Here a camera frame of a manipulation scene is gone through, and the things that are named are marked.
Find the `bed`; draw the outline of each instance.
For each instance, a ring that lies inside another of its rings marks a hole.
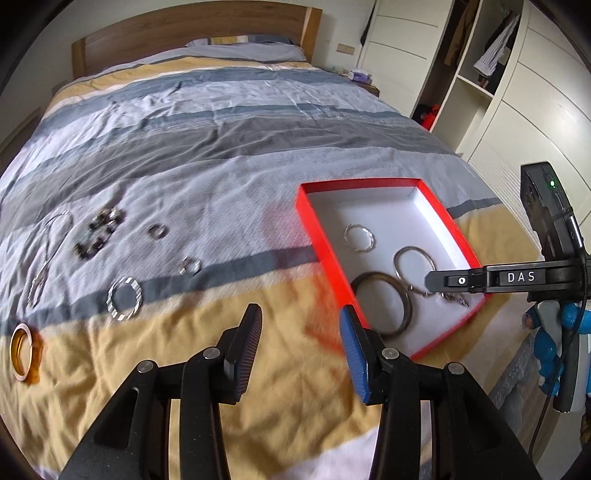
[[[464,161],[386,103],[309,63],[321,14],[204,2],[133,17],[73,45],[76,80],[56,94],[0,178],[0,413],[45,478],[57,477],[139,361],[186,361],[252,302],[264,328],[249,390],[237,406],[222,406],[233,478],[367,478],[379,409],[353,393],[330,286],[294,209],[300,183],[421,177],[481,263],[537,259]],[[255,34],[291,44],[184,46]],[[123,210],[124,221],[81,260],[74,244],[104,207]],[[52,229],[52,251],[65,240],[30,307],[44,225],[64,210],[73,227]],[[167,227],[163,239],[146,234],[153,223]],[[179,273],[186,255],[202,261],[194,276]],[[140,283],[144,303],[117,322],[105,300],[124,276]],[[519,400],[531,392],[526,309],[522,296],[492,297],[421,362],[462,361],[497,406]],[[21,322],[40,353],[26,382],[15,381],[9,360]],[[515,405],[505,408],[518,416]],[[178,478],[178,405],[170,444]]]

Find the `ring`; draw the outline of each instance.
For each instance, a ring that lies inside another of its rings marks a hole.
[[[160,223],[153,223],[148,227],[148,235],[154,240],[158,240],[168,233],[168,229]]]
[[[396,338],[396,337],[400,336],[410,326],[410,322],[413,318],[413,301],[411,300],[410,295],[408,294],[408,292],[405,290],[404,286],[398,280],[396,280],[391,275],[388,275],[388,274],[382,273],[382,272],[365,272],[365,273],[362,273],[361,275],[357,276],[351,282],[351,290],[353,290],[353,293],[355,295],[357,295],[357,290],[358,290],[359,286],[364,281],[367,281],[367,280],[384,281],[384,282],[388,283],[389,285],[391,285],[396,290],[398,295],[400,295],[400,299],[402,300],[402,308],[403,308],[402,323],[400,324],[400,327],[398,327],[395,331],[393,331],[391,333],[390,332],[382,333],[382,332],[379,332],[376,330],[382,337]]]
[[[365,235],[367,235],[369,237],[369,246],[367,248],[355,248],[353,245],[351,245],[351,243],[349,242],[349,231],[352,230],[353,228],[361,228],[361,230],[363,230]],[[365,228],[363,225],[360,225],[358,223],[348,224],[345,227],[345,231],[343,233],[343,238],[345,239],[345,243],[347,243],[347,245],[350,246],[356,252],[371,252],[375,247],[375,237],[374,237],[373,233],[371,231],[369,231],[368,228]]]
[[[400,256],[403,253],[410,252],[410,251],[415,251],[415,252],[420,253],[422,256],[424,256],[427,259],[427,261],[431,265],[431,269],[433,271],[437,271],[437,267],[435,266],[435,262],[431,258],[431,255],[429,255],[427,252],[425,252],[425,250],[423,250],[422,248],[419,248],[419,247],[412,247],[412,246],[404,247],[404,248],[401,248],[400,250],[398,250],[394,254],[394,273],[396,274],[396,278],[400,281],[401,284],[403,284],[406,287],[406,289],[408,291],[416,292],[419,295],[422,295],[423,297],[430,297],[432,295],[435,295],[435,293],[432,291],[427,291],[427,290],[423,290],[422,288],[415,287],[413,284],[411,284],[409,281],[405,280],[402,277],[402,274],[400,273],[400,267],[398,266],[398,260],[400,259]]]
[[[184,257],[181,260],[181,268],[178,271],[181,275],[197,275],[201,271],[201,260]]]
[[[29,340],[29,363],[23,366],[21,363],[21,348],[23,340]],[[31,330],[25,323],[20,323],[14,329],[10,340],[10,359],[12,363],[12,373],[19,382],[24,382],[31,370],[33,364],[33,336]]]
[[[115,292],[115,289],[122,283],[129,285],[131,288],[134,289],[135,292],[134,309],[127,315],[120,313],[119,310],[117,310],[117,308],[115,307],[115,304],[113,303],[113,293]],[[142,301],[142,288],[139,286],[139,282],[131,277],[123,277],[119,281],[113,283],[111,285],[111,288],[109,289],[109,293],[107,294],[107,310],[109,310],[109,313],[115,320],[117,320],[118,322],[122,322],[123,320],[129,320],[132,316],[138,313],[139,307],[142,305]]]

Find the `metal screw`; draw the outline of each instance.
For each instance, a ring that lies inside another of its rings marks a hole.
[[[466,369],[464,369],[464,366],[462,364],[457,363],[457,362],[453,362],[452,364],[449,364],[447,366],[447,369],[453,375],[462,375],[466,371]]]
[[[207,360],[213,360],[214,358],[217,358],[218,356],[220,356],[220,353],[221,352],[220,352],[219,348],[211,346],[211,347],[205,349],[205,351],[203,352],[203,357],[206,358]]]
[[[150,360],[144,360],[143,362],[140,362],[138,365],[138,372],[141,374],[146,374],[148,373],[150,370],[152,370],[154,368],[154,363],[151,362]]]
[[[385,348],[382,350],[382,356],[386,360],[396,360],[400,356],[400,352],[395,348]]]

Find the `orange bangle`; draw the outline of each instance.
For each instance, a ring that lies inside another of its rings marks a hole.
[[[29,363],[26,368],[21,363],[21,348],[22,342],[27,337],[29,340]],[[12,361],[12,373],[19,382],[24,382],[31,371],[33,363],[33,336],[31,330],[25,323],[20,323],[12,333],[10,340],[10,358]]]

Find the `blue glove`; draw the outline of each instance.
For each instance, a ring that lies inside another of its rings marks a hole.
[[[573,328],[574,323],[579,314],[580,307],[575,303],[569,303],[562,309],[561,323],[569,330]],[[556,343],[552,337],[544,330],[540,324],[540,319],[535,307],[530,308],[524,316],[525,325],[529,328],[540,328],[534,339],[534,357],[540,361],[540,388],[544,394],[548,394],[550,389],[550,381],[552,380],[552,373],[558,363],[558,355],[556,355]],[[583,321],[579,327],[580,334],[591,333],[591,310],[585,311]],[[560,367],[558,378],[564,372],[564,365]],[[552,395],[557,395],[560,389],[560,380],[557,380],[552,388]],[[587,381],[587,395],[591,395],[591,369],[589,371],[589,379]]]

